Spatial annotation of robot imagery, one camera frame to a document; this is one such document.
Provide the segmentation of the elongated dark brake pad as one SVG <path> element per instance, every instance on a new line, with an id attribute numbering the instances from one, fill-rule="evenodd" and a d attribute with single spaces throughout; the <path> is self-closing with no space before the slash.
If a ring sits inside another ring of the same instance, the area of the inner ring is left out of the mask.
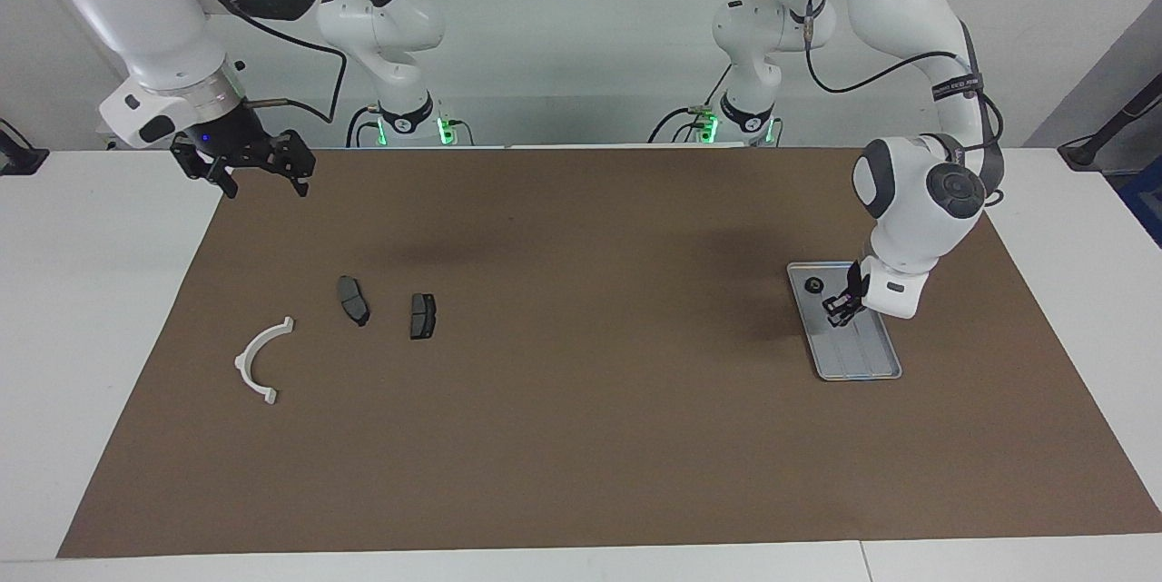
<path id="1" fill-rule="evenodd" d="M 357 326 L 366 326 L 372 311 L 364 296 L 361 285 L 354 276 L 343 275 L 337 280 L 338 301 L 350 321 Z"/>

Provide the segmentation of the black stand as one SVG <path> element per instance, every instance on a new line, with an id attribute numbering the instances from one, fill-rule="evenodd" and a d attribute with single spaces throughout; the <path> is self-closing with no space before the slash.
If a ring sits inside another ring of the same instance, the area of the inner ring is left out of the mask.
<path id="1" fill-rule="evenodd" d="M 1075 172 L 1095 172 L 1098 170 L 1095 161 L 1102 149 L 1107 146 L 1126 127 L 1133 125 L 1136 120 L 1145 118 L 1160 105 L 1162 105 L 1162 72 L 1159 72 L 1150 82 L 1145 85 L 1145 88 L 1138 91 L 1136 95 L 1113 114 L 1112 118 L 1109 118 L 1099 130 L 1060 144 L 1057 155 Z"/>

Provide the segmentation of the rectangular dark brake pad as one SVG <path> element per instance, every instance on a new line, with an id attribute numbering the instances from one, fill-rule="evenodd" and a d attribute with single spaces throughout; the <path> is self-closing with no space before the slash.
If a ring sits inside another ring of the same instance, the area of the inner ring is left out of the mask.
<path id="1" fill-rule="evenodd" d="M 410 299 L 410 340 L 428 340 L 436 329 L 438 311 L 431 293 L 413 293 Z"/>

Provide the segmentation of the white semicircular bracket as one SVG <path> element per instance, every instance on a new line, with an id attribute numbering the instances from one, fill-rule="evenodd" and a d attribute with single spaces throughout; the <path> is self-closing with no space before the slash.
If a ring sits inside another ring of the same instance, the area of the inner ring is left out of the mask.
<path id="1" fill-rule="evenodd" d="M 295 326 L 295 319 L 290 316 L 284 317 L 280 324 L 272 326 L 266 326 L 265 330 L 254 335 L 246 346 L 241 351 L 241 354 L 236 355 L 235 369 L 241 374 L 241 380 L 250 391 L 258 393 L 259 396 L 265 401 L 267 405 L 274 405 L 278 398 L 278 391 L 270 385 L 260 385 L 253 375 L 253 366 L 259 351 L 264 349 L 267 343 L 282 337 L 282 335 L 290 335 Z"/>

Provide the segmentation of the silver metal tray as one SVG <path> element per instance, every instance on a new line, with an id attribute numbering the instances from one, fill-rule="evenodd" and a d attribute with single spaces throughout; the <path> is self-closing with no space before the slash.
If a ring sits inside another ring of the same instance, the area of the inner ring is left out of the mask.
<path id="1" fill-rule="evenodd" d="M 880 314 L 862 311 L 847 326 L 831 326 L 822 301 L 846 288 L 849 263 L 789 263 L 787 274 L 792 301 L 798 310 L 808 350 L 816 374 L 822 380 L 895 380 L 901 362 Z M 825 283 L 822 295 L 809 295 L 803 283 L 818 276 Z"/>

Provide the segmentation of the blue object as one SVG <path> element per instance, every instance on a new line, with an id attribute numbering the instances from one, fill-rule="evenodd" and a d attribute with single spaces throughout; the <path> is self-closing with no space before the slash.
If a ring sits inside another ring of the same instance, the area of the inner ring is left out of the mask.
<path id="1" fill-rule="evenodd" d="M 1118 189 L 1118 197 L 1162 247 L 1162 155 Z"/>

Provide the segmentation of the black table clamp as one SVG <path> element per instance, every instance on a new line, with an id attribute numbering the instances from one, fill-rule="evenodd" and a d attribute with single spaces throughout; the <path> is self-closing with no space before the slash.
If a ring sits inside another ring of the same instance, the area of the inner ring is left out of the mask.
<path id="1" fill-rule="evenodd" d="M 49 149 L 34 148 L 8 120 L 0 117 L 0 156 L 5 160 L 0 163 L 0 177 L 33 177 L 49 155 Z"/>

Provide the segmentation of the brown table mat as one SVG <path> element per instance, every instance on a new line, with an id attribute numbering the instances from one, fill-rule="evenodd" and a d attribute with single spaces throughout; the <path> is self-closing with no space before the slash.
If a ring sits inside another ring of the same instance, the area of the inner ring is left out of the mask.
<path id="1" fill-rule="evenodd" d="M 855 159 L 331 151 L 307 197 L 241 172 L 58 554 L 1162 532 L 988 221 L 890 322 L 901 378 L 816 376 L 787 266 L 859 250 Z M 267 405 L 234 360 L 286 316 Z"/>

